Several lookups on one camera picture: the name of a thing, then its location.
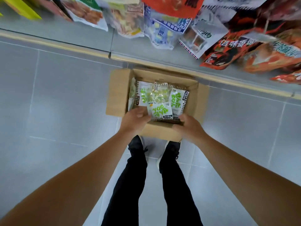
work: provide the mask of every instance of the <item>tiled floor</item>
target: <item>tiled floor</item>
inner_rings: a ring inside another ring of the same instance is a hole
[[[19,45],[0,42],[0,217],[118,130],[120,118],[105,115],[106,92],[110,71],[127,67],[114,60]],[[301,185],[300,102],[218,83],[210,86],[204,129]],[[165,141],[145,142],[151,152],[139,222],[166,225],[156,168]],[[85,226],[101,224],[128,157],[125,151]],[[197,147],[183,140],[178,161],[205,226],[256,225]]]

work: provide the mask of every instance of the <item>hand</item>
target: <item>hand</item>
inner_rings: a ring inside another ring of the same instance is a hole
[[[128,111],[122,118],[118,132],[131,133],[133,137],[138,135],[146,123],[151,120],[151,116],[143,116],[144,111],[144,107],[139,107]]]
[[[182,114],[179,118],[184,122],[184,125],[174,124],[172,129],[179,132],[183,138],[196,144],[199,140],[208,137],[208,134],[194,117]]]

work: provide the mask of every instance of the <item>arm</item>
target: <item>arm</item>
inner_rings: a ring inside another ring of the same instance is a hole
[[[193,117],[174,125],[207,157],[216,172],[259,226],[301,225],[301,187],[246,159],[208,136]]]
[[[126,113],[112,138],[28,195],[0,220],[0,226],[82,226],[127,145],[150,120],[142,112]]]

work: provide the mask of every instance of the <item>right hand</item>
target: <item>right hand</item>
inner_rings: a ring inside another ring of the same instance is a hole
[[[184,113],[179,118],[184,122],[184,125],[174,124],[172,129],[179,132],[184,139],[196,144],[199,140],[208,137],[208,134],[194,117]]]

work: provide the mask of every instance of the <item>forearm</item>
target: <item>forearm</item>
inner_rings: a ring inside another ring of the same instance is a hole
[[[82,226],[132,138],[131,133],[117,133],[26,197],[0,225]]]
[[[209,136],[195,144],[259,226],[301,225],[300,186]]]

